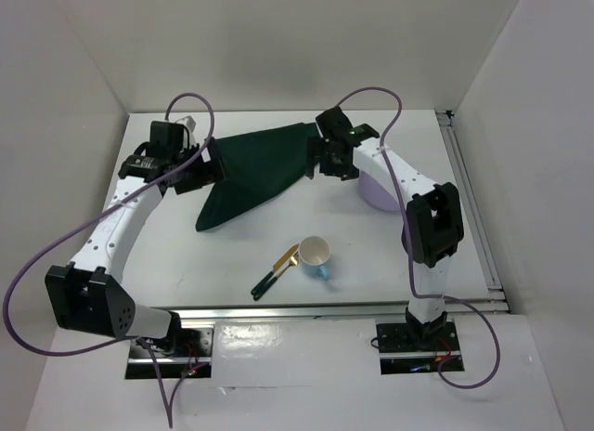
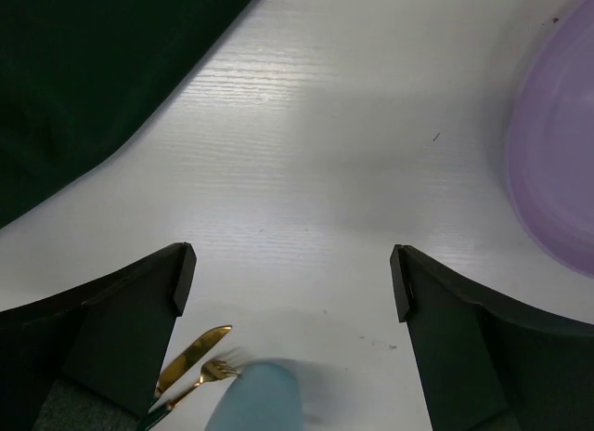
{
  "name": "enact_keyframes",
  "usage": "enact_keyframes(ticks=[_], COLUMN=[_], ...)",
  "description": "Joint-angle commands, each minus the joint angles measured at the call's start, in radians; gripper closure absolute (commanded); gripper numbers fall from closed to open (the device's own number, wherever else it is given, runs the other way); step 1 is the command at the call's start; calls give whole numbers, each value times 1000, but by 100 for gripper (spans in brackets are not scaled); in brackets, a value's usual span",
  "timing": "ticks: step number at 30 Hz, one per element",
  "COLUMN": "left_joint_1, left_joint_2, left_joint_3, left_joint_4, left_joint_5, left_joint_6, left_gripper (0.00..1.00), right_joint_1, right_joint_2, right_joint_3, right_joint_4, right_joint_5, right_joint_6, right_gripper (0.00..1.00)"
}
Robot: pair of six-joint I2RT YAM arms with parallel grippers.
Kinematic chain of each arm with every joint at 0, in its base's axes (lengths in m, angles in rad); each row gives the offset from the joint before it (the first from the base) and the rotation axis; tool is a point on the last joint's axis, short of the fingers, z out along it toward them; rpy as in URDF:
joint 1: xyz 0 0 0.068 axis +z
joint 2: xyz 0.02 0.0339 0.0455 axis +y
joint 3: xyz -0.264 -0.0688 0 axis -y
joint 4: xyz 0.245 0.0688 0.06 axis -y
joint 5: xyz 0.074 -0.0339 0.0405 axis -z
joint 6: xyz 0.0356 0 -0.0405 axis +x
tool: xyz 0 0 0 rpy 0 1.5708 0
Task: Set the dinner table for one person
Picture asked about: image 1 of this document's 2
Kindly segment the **dark green cloth placemat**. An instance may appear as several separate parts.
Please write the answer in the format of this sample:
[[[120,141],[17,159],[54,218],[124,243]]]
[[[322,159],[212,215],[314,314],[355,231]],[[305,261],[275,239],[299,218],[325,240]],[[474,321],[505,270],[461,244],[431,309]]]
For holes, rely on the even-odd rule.
[[[217,139],[226,177],[213,185],[196,231],[219,227],[297,182],[305,175],[307,140],[317,136],[314,123],[299,123]]]

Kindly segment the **lilac plate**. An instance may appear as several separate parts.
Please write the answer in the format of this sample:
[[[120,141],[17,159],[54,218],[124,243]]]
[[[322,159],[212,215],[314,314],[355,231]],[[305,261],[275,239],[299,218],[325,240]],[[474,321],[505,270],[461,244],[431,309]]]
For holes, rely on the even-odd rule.
[[[360,196],[371,206],[386,213],[401,213],[406,204],[396,196],[394,181],[387,174],[388,188],[371,175],[361,171],[358,179]]]

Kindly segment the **light blue mug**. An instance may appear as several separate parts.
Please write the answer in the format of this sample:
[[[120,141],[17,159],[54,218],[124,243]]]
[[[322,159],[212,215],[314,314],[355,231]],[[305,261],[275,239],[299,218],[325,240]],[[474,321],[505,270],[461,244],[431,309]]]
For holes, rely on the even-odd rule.
[[[323,281],[329,280],[330,247],[326,240],[318,236],[306,237],[299,244],[298,254],[306,275]]]

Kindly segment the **gold knife green handle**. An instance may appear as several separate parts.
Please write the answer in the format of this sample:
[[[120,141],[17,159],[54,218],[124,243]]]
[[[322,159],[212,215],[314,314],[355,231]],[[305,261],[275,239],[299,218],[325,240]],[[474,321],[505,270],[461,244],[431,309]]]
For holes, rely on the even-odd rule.
[[[272,267],[272,269],[252,288],[251,295],[256,295],[265,284],[272,279],[273,275],[280,269],[298,249],[298,245],[294,244]]]

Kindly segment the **gold fork green handle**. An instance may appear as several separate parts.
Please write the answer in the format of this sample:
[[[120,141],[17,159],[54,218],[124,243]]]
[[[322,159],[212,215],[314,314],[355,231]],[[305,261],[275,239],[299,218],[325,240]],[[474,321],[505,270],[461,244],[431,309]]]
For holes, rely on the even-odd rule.
[[[259,288],[252,296],[254,301],[259,301],[265,293],[277,282],[277,280],[290,268],[296,267],[300,263],[299,254],[294,254],[288,261],[288,264],[269,278],[265,284]]]

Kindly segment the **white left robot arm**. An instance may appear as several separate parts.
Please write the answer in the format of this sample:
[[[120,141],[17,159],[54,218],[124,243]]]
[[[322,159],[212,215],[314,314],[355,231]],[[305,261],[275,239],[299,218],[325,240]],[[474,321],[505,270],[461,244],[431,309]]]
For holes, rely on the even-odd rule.
[[[202,157],[194,119],[154,121],[149,139],[122,163],[110,214],[66,266],[53,266],[45,286],[60,328],[111,338],[142,337],[164,356],[183,345],[178,314],[138,304],[123,286],[136,240],[168,189],[183,194],[220,181],[225,168],[215,142]]]

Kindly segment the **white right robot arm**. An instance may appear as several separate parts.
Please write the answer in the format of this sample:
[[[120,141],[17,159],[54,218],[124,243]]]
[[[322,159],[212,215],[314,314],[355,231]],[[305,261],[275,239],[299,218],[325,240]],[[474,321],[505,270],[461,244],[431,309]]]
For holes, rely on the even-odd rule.
[[[406,309],[405,338],[427,348],[446,325],[447,272],[464,227],[458,189],[438,184],[391,151],[368,124],[354,126],[339,107],[316,117],[319,135],[307,140],[305,175],[315,165],[324,176],[371,182],[374,194],[396,202],[403,217],[401,243],[413,263],[413,298]]]

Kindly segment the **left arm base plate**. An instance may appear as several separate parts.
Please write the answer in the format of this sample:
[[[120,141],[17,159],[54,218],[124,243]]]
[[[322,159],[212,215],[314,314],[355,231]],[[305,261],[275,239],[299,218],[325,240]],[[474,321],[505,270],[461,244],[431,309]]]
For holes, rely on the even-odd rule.
[[[188,378],[207,379],[212,376],[213,336],[212,324],[200,324],[198,327],[185,328],[168,350],[163,350],[151,340],[147,340],[147,344],[156,357],[163,379],[179,379],[186,372]],[[138,342],[129,347],[124,378],[157,378],[149,352]]]

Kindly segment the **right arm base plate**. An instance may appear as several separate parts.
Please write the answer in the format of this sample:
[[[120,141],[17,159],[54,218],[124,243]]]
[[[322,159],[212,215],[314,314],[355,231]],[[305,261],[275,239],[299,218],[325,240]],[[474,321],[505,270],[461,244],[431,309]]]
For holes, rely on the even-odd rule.
[[[464,363],[455,323],[448,321],[435,337],[419,343],[405,323],[378,323],[370,345],[379,352],[382,375],[463,372]]]

